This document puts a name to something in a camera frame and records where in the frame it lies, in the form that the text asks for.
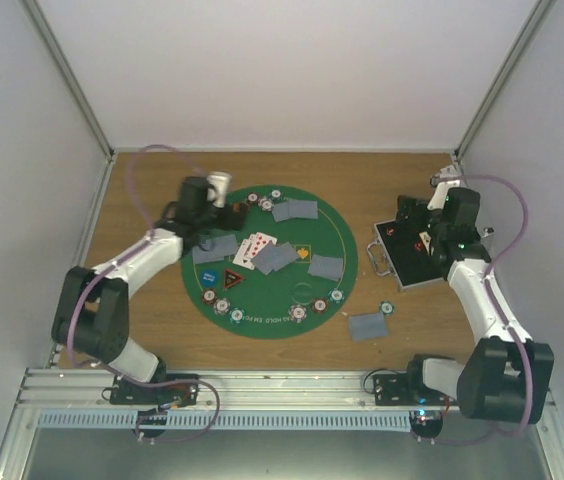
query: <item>brown wood surface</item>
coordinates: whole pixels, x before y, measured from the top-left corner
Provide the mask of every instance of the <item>brown wood surface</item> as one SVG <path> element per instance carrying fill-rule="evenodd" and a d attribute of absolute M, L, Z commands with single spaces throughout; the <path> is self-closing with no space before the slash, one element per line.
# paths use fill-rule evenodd
<path fill-rule="evenodd" d="M 170 368 L 404 368 L 416 353 L 449 355 L 465 361 L 473 338 L 460 302 L 445 283 L 398 293 L 395 279 L 377 277 L 366 253 L 374 223 L 392 219 L 398 194 L 428 197 L 429 177 L 449 163 L 447 155 L 358 153 L 196 153 L 207 170 L 233 175 L 234 189 L 276 183 L 323 198 L 348 222 L 358 248 L 359 275 L 340 312 L 324 325 L 295 338 L 254 340 L 210 322 L 191 303 L 180 267 L 167 268 L 131 301 L 131 335 L 160 355 Z M 128 155 L 116 164 L 98 221 L 88 264 L 106 261 L 146 231 L 125 190 Z M 151 153 L 138 165 L 138 191 L 158 216 L 190 174 L 174 154 Z M 347 317 L 377 311 L 382 300 L 396 306 L 390 335 L 353 342 Z M 62 365 L 67 365 L 65 358 Z"/>

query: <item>poker chip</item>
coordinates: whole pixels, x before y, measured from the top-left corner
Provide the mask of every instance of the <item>poker chip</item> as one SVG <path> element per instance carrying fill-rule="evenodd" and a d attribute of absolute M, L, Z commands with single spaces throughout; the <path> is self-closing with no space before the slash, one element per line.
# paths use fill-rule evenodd
<path fill-rule="evenodd" d="M 255 192 L 251 192 L 246 196 L 246 203 L 249 205 L 258 203 L 258 200 L 260 200 L 260 196 Z"/>
<path fill-rule="evenodd" d="M 244 320 L 244 310 L 241 308 L 232 308 L 229 312 L 229 319 L 231 323 L 240 323 Z"/>
<path fill-rule="evenodd" d="M 329 292 L 329 300 L 333 303 L 342 303 L 344 300 L 344 292 L 339 288 L 334 288 Z"/>
<path fill-rule="evenodd" d="M 266 199 L 262 202 L 262 205 L 260 205 L 260 208 L 265 211 L 265 212 L 270 212 L 271 210 L 273 210 L 273 202 L 270 199 Z"/>
<path fill-rule="evenodd" d="M 382 302 L 380 304 L 380 311 L 384 315 L 393 315 L 393 312 L 395 311 L 395 306 L 389 301 Z"/>
<path fill-rule="evenodd" d="M 225 315 L 229 311 L 229 308 L 231 308 L 231 304 L 229 303 L 229 301 L 226 298 L 219 299 L 213 305 L 213 311 L 217 315 Z"/>
<path fill-rule="evenodd" d="M 270 195 L 274 202 L 282 200 L 282 192 L 278 189 L 272 190 Z"/>
<path fill-rule="evenodd" d="M 311 309 L 315 313 L 324 313 L 326 311 L 327 306 L 328 303 L 326 303 L 326 300 L 324 300 L 323 298 L 316 298 L 315 300 L 313 300 L 313 303 L 311 304 Z"/>
<path fill-rule="evenodd" d="M 217 299 L 218 294 L 212 288 L 209 288 L 202 293 L 202 301 L 207 305 L 213 305 Z"/>
<path fill-rule="evenodd" d="M 289 309 L 289 315 L 291 316 L 291 320 L 300 323 L 306 318 L 306 308 L 302 305 L 292 305 Z"/>

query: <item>white panel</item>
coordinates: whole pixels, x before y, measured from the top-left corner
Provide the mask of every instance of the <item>white panel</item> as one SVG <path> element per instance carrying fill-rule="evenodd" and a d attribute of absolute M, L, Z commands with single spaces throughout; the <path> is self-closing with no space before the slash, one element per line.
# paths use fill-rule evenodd
<path fill-rule="evenodd" d="M 16 1 L 0 1 L 0 443 L 41 366 L 103 157 Z"/>
<path fill-rule="evenodd" d="M 552 388 L 564 417 L 564 0 L 551 10 L 465 160 L 468 173 L 504 176 L 528 199 L 528 235 L 498 278 L 520 323 L 555 352 Z M 480 189 L 501 249 L 519 228 L 520 208 L 500 187 Z"/>
<path fill-rule="evenodd" d="M 115 147 L 452 149 L 534 0 L 42 0 Z"/>

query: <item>robotic arm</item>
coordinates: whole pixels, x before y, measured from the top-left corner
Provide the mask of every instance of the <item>robotic arm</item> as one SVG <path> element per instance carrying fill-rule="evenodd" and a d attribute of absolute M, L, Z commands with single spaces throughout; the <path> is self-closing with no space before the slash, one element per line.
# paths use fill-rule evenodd
<path fill-rule="evenodd" d="M 533 342 L 508 306 L 493 273 L 487 274 L 491 258 L 475 227 L 479 207 L 479 193 L 460 186 L 456 179 L 439 183 L 428 202 L 398 198 L 397 223 L 426 240 L 428 257 L 460 299 L 476 342 L 466 365 L 448 358 L 416 355 L 407 368 L 409 389 L 416 401 L 442 392 L 457 400 L 467 418 L 519 422 L 526 388 L 515 335 L 531 365 L 529 423 L 534 424 L 542 415 L 553 352 L 548 345 Z M 489 297 L 487 283 L 500 312 Z"/>
<path fill-rule="evenodd" d="M 180 198 L 169 203 L 154 228 L 120 255 L 87 269 L 74 267 L 66 274 L 53 322 L 53 340 L 66 345 L 69 326 L 82 292 L 98 275 L 104 277 L 83 305 L 74 347 L 139 382 L 157 382 L 163 362 L 129 336 L 129 300 L 148 280 L 173 265 L 200 243 L 209 229 L 240 230 L 248 209 L 227 205 L 231 176 L 214 172 L 206 178 L 187 177 Z"/>

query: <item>white wall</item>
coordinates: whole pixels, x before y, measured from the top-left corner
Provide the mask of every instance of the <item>white wall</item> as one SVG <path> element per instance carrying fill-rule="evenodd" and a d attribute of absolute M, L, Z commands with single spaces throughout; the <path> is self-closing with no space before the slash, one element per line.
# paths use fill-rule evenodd
<path fill-rule="evenodd" d="M 110 143 L 457 146 L 535 0 L 41 0 Z"/>
<path fill-rule="evenodd" d="M 564 0 L 516 68 L 465 165 L 468 173 L 510 179 L 528 199 L 528 235 L 499 278 L 520 321 L 555 352 L 552 388 L 564 417 Z M 481 190 L 502 248 L 519 227 L 519 207 L 498 187 Z"/>
<path fill-rule="evenodd" d="M 16 0 L 0 1 L 0 443 L 55 305 L 103 155 Z"/>

